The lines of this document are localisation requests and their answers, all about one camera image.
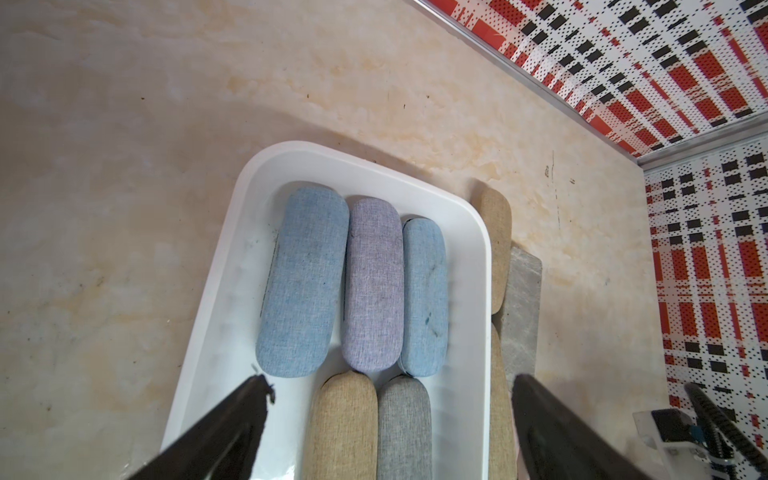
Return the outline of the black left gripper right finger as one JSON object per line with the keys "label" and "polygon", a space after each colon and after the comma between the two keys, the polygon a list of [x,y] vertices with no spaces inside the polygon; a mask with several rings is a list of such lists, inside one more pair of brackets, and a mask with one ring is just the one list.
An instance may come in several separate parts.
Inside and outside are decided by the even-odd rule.
{"label": "black left gripper right finger", "polygon": [[646,479],[534,376],[515,377],[511,397],[531,479]]}

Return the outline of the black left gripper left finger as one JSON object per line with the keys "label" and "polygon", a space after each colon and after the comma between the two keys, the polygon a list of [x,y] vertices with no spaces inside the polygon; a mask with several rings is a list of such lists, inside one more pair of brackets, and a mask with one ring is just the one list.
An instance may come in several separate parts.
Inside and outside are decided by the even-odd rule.
{"label": "black left gripper left finger", "polygon": [[275,392],[253,375],[141,470],[134,479],[248,479]]}

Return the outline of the tan case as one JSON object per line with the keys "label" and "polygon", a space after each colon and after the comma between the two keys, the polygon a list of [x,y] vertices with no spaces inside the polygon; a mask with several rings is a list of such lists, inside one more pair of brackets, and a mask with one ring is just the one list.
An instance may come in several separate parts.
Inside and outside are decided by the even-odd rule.
{"label": "tan case", "polygon": [[304,444],[303,479],[377,476],[378,399],[370,378],[348,371],[316,392]]}

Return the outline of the grey fabric glasses case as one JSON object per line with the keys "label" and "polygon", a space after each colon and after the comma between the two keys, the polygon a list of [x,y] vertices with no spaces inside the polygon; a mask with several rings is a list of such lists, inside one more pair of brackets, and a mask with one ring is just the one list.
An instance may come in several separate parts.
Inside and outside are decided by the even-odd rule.
{"label": "grey fabric glasses case", "polygon": [[397,376],[378,393],[377,479],[432,479],[429,394],[409,376]]}

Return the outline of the light blue case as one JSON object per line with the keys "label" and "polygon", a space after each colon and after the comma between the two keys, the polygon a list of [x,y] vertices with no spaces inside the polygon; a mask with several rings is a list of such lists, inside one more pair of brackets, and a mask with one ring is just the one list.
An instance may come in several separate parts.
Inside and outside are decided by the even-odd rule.
{"label": "light blue case", "polygon": [[439,226],[411,218],[403,226],[404,337],[398,361],[412,377],[442,368],[449,340],[448,262]]}

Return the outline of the purple fabric glasses case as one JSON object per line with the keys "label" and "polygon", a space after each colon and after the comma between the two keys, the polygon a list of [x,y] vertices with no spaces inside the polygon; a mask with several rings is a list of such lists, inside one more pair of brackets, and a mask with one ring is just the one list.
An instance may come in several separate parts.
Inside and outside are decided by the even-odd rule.
{"label": "purple fabric glasses case", "polygon": [[357,200],[346,252],[342,354],[364,373],[392,367],[404,336],[404,257],[401,220],[388,202]]}

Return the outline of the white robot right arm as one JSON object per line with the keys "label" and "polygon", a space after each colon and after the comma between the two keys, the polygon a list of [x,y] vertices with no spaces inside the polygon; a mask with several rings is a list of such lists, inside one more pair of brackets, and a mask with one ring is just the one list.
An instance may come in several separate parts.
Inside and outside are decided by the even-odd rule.
{"label": "white robot right arm", "polygon": [[694,415],[677,408],[635,412],[642,442],[660,457],[658,479],[736,479],[748,464],[767,477],[767,456],[696,383],[684,391]]}

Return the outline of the white plastic storage tray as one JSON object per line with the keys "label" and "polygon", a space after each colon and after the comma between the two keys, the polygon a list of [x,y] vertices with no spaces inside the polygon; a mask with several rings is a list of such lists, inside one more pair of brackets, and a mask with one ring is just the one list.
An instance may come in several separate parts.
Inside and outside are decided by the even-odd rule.
{"label": "white plastic storage tray", "polygon": [[437,479],[488,475],[491,252],[487,229],[464,199],[356,156],[305,141],[251,158],[227,210],[182,364],[162,443],[172,445],[247,378],[261,374],[255,347],[278,230],[290,195],[321,185],[348,201],[389,202],[402,219],[441,229],[449,273],[449,346],[423,379]]}

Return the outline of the beige case lower left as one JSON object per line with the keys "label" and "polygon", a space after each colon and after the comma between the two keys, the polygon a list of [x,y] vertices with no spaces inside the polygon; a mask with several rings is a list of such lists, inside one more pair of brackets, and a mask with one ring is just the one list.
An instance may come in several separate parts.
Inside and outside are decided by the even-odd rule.
{"label": "beige case lower left", "polygon": [[498,332],[491,327],[488,479],[516,479],[517,452],[511,398]]}

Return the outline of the beige case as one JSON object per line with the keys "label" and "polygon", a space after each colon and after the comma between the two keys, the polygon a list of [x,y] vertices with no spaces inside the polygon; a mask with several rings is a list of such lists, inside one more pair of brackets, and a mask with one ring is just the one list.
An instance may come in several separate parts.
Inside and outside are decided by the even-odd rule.
{"label": "beige case", "polygon": [[511,398],[498,332],[491,327],[488,479],[516,479],[517,452]]}
{"label": "beige case", "polygon": [[503,305],[509,275],[512,242],[511,207],[501,192],[485,185],[475,190],[471,203],[482,218],[490,239],[491,314],[496,314]]}

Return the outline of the beige case upper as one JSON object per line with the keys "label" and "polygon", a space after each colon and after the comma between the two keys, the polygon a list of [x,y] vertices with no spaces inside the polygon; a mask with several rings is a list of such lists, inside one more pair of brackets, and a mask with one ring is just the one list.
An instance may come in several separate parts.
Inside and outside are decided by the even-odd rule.
{"label": "beige case upper", "polygon": [[512,242],[511,207],[501,192],[485,185],[475,190],[471,203],[482,218],[490,239],[491,314],[496,314],[503,305],[509,275]]}

